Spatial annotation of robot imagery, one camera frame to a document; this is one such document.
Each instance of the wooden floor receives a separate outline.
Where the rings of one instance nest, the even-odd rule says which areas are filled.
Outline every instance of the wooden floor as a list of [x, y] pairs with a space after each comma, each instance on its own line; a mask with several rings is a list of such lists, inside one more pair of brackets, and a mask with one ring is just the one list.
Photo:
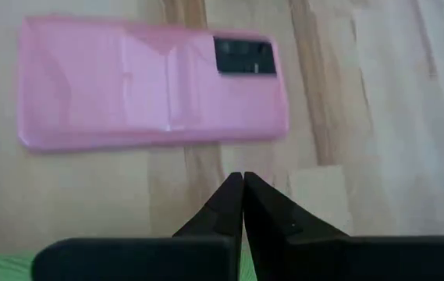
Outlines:
[[[25, 15], [255, 29], [280, 47], [279, 142], [32, 155], [16, 139]], [[0, 0], [0, 252], [168, 236], [232, 171], [348, 233], [444, 233], [444, 0]]]

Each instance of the pink case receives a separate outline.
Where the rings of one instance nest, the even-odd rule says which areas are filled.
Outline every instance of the pink case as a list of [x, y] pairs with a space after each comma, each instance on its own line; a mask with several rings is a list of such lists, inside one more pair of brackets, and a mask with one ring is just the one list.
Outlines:
[[[277, 76], [220, 74], [215, 35], [270, 41]], [[280, 137], [289, 117], [277, 54], [251, 32], [31, 17], [20, 34], [19, 138], [69, 150]]]

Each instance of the black plastic object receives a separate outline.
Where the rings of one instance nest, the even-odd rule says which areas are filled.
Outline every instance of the black plastic object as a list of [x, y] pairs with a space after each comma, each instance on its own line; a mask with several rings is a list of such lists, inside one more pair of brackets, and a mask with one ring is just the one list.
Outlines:
[[275, 73], [272, 44], [214, 37], [216, 67], [223, 74], [268, 75]]
[[32, 276], [237, 280], [243, 216], [259, 281], [444, 279], [444, 237], [349, 237], [254, 173], [231, 174], [173, 238], [65, 240]]
[[235, 250], [223, 237], [70, 239], [44, 249], [33, 280], [233, 280]]
[[256, 174], [244, 182], [258, 281], [444, 279], [444, 237], [349, 237]]

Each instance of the green object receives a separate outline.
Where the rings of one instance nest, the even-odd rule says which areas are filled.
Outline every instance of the green object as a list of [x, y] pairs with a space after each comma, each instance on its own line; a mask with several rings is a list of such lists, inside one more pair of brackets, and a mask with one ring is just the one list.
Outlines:
[[0, 254], [0, 281], [30, 280], [33, 254]]
[[[0, 254], [0, 281], [28, 281], [33, 254]], [[256, 281], [250, 248], [242, 244], [240, 255], [240, 281]]]

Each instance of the phone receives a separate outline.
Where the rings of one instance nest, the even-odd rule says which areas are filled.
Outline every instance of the phone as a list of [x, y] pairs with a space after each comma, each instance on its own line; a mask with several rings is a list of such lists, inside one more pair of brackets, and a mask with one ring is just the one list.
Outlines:
[[20, 31], [18, 135], [32, 150], [273, 139], [277, 45], [238, 30], [35, 16]]

